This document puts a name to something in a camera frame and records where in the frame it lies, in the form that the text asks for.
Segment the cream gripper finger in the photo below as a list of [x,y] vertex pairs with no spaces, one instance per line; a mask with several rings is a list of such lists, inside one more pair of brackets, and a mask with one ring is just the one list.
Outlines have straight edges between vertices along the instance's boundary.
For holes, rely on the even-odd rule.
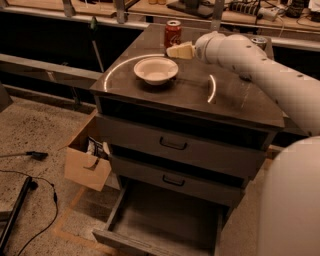
[[192,59],[194,57],[194,45],[191,41],[179,45],[174,45],[166,50],[171,58]]

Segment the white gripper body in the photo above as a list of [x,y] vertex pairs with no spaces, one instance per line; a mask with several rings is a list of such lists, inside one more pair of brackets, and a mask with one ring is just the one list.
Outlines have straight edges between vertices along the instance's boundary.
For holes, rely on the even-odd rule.
[[225,38],[216,31],[204,34],[195,43],[195,56],[204,63],[217,64],[219,48]]

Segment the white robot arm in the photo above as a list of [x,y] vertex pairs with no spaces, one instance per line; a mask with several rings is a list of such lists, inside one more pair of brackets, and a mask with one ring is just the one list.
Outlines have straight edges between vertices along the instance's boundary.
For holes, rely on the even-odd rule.
[[261,195],[257,256],[320,256],[320,81],[270,58],[253,40],[207,33],[168,56],[217,64],[256,84],[286,115]]

